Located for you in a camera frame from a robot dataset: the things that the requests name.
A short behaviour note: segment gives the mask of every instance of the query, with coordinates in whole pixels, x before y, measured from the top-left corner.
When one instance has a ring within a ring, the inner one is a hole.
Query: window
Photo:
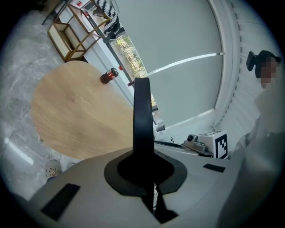
[[[96,10],[96,6],[94,6],[93,3],[87,4],[84,8],[87,10],[90,16],[89,20],[94,26],[97,26],[105,20],[100,16],[93,15],[94,10]],[[103,35],[103,27],[100,27],[98,34],[100,36]],[[126,32],[122,32],[119,35],[120,36],[116,40],[110,40],[106,37],[103,38],[103,40],[115,56],[118,63],[124,66],[124,72],[130,81],[133,81],[136,77],[146,77],[147,71],[144,68],[138,52],[136,51],[129,36]],[[152,94],[151,105],[153,107],[153,111],[158,110]]]

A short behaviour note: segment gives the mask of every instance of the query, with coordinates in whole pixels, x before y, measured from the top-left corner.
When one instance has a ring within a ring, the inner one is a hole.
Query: table top
[[[45,75],[34,91],[32,118],[44,143],[59,153],[87,159],[132,146],[133,107],[102,73],[70,61]]]

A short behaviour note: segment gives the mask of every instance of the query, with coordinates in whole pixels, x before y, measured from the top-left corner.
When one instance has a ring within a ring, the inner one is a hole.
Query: black and white striped cloth
[[[104,34],[108,35],[110,39],[115,39],[120,29],[118,14],[113,6],[108,4],[105,0],[95,0],[95,3],[109,18],[111,18],[111,20],[105,24]]]

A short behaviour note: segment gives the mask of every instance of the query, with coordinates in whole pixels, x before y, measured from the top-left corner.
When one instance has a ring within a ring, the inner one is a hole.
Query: gray roller blind
[[[193,60],[149,76],[165,126],[214,108],[220,88],[222,57]]]
[[[112,0],[147,72],[182,59],[222,52],[207,0]]]

